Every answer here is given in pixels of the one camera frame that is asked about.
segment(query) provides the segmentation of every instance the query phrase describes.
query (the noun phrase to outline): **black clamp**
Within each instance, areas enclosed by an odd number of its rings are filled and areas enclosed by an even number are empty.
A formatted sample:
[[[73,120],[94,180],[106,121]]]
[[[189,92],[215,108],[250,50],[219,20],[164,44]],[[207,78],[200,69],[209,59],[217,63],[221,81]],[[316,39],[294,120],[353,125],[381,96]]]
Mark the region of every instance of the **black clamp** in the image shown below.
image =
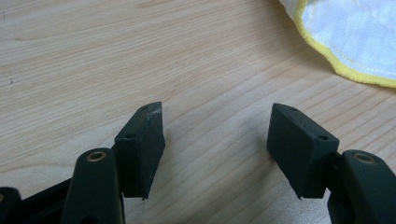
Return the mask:
[[[332,223],[396,223],[396,177],[376,155],[337,152],[339,140],[301,111],[274,104],[267,147],[301,198],[332,194]]]
[[[162,104],[140,107],[115,138],[114,146],[78,157],[71,179],[25,200],[0,188],[0,224],[125,223],[123,197],[149,197],[165,141]]]

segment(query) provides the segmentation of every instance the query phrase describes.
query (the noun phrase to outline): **light wooden surface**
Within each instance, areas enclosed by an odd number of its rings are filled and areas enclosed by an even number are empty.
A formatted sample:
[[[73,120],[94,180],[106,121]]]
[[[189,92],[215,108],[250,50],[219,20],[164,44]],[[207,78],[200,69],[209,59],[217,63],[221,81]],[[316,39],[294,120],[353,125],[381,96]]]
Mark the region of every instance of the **light wooden surface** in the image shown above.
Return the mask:
[[[0,186],[23,198],[155,101],[166,149],[127,223],[329,223],[266,150],[274,102],[396,170],[395,90],[335,75],[276,0],[2,0],[0,16]]]

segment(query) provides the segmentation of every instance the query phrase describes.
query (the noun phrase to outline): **yellow trim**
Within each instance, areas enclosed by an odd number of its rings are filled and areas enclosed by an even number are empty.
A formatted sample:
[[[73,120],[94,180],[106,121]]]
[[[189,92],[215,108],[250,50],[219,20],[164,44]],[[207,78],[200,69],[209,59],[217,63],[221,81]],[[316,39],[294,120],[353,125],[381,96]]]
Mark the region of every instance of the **yellow trim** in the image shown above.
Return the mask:
[[[335,73],[342,77],[349,78],[356,82],[368,83],[368,84],[376,84],[383,87],[391,87],[396,88],[396,79],[386,78],[386,77],[378,77],[370,74],[365,74],[350,68],[343,63],[332,53],[330,49],[328,49],[325,45],[316,41],[309,32],[305,30],[303,23],[303,13],[305,10],[307,0],[299,0],[297,3],[297,7],[294,11],[294,21],[297,26],[297,30],[300,32],[300,35],[303,37],[305,42],[310,45],[313,49],[322,54],[330,63]]]

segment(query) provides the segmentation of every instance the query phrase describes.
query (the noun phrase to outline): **white fabric with yellow edge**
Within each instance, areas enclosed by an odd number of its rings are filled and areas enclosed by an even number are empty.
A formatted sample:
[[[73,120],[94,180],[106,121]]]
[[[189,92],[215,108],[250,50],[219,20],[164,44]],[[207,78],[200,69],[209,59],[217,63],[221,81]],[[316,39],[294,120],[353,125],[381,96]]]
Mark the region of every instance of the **white fabric with yellow edge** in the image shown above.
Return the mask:
[[[335,72],[396,88],[396,0],[280,0]]]

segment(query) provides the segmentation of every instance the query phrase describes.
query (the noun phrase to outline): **black plastic part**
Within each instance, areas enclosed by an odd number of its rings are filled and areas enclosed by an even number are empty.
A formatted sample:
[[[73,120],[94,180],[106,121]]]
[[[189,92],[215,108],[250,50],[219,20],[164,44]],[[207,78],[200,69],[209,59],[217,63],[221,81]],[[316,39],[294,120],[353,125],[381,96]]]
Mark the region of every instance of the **black plastic part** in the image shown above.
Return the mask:
[[[0,188],[0,224],[21,222],[21,195],[14,188]]]
[[[296,108],[273,105],[267,147],[299,198],[323,198],[321,178],[338,145],[336,137]]]
[[[376,155],[348,150],[340,160],[340,172],[355,223],[396,223],[396,176]]]
[[[60,223],[64,200],[70,186],[67,179],[22,201],[24,224]]]
[[[161,102],[140,107],[115,138],[124,197],[149,197],[164,147]]]
[[[337,199],[337,202],[350,204],[346,186],[339,169],[340,161],[341,155],[336,152],[332,161],[326,166],[321,179],[323,184],[332,192],[332,196]]]
[[[97,148],[78,157],[62,224],[124,223],[123,201],[113,150]]]
[[[355,213],[350,202],[339,201],[332,193],[327,202],[332,224],[350,224],[355,220]]]

